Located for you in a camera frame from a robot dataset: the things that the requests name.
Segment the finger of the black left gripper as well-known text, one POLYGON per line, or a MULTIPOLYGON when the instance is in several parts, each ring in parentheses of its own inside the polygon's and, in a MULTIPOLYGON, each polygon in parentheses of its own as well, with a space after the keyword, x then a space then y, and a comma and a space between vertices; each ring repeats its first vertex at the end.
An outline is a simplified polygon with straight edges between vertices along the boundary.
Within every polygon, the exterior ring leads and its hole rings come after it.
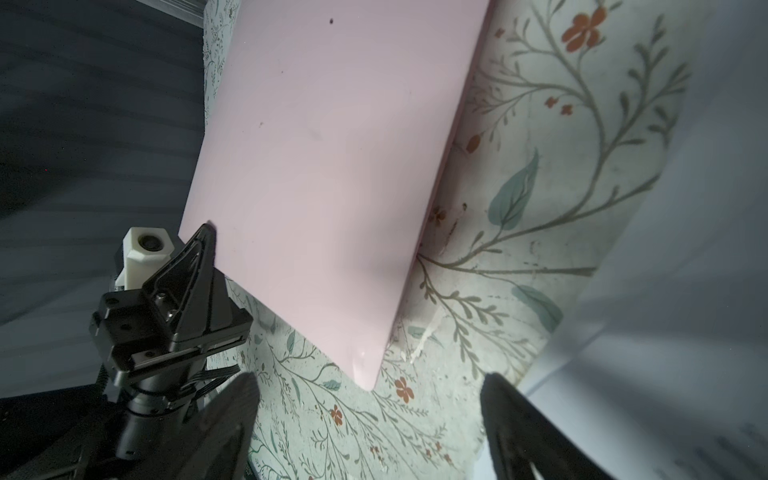
POLYGON ((215 247, 215 228, 205 223, 143 284, 150 310, 170 348, 187 348, 209 329, 215 247))

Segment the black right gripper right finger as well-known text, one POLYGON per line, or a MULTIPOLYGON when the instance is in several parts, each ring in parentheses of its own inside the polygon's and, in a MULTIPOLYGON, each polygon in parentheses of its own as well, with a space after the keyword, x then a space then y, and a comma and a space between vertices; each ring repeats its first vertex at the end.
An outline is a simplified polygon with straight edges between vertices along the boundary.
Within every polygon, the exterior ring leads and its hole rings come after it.
POLYGON ((485 376, 480 405, 497 478, 610 477, 501 374, 485 376))

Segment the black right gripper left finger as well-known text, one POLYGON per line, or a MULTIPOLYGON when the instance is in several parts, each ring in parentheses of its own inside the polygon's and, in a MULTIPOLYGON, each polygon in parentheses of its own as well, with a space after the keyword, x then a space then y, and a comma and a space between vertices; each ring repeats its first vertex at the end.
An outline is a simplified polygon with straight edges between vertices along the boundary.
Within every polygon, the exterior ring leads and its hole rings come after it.
POLYGON ((141 461, 128 477, 244 479, 259 401, 255 375, 238 375, 178 436, 141 461))

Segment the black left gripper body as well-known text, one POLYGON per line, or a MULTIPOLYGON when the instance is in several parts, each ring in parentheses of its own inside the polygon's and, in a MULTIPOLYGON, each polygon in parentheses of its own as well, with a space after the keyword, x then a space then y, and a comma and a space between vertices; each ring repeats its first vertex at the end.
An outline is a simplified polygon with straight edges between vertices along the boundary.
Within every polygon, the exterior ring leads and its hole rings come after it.
POLYGON ((210 370, 210 356, 247 339, 253 318, 225 292, 186 314, 171 296, 125 290, 105 294, 89 330, 111 383, 119 418, 110 443, 117 458, 138 461, 175 437, 199 402, 238 366, 210 370))

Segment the printed white paper sheet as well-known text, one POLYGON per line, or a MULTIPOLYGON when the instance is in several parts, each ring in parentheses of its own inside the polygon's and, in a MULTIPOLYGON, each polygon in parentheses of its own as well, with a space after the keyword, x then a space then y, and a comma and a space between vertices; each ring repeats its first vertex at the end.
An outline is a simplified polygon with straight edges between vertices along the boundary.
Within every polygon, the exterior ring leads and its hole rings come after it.
POLYGON ((521 382, 616 479, 767 475, 767 5, 719 1, 670 159, 521 382))

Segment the pink file folder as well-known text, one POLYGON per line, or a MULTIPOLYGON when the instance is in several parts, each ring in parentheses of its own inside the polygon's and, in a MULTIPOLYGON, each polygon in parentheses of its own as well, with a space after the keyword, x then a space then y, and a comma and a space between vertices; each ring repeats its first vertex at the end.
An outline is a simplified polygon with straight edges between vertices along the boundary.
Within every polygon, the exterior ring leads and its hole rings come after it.
POLYGON ((372 390, 488 1, 245 1, 179 235, 372 390))

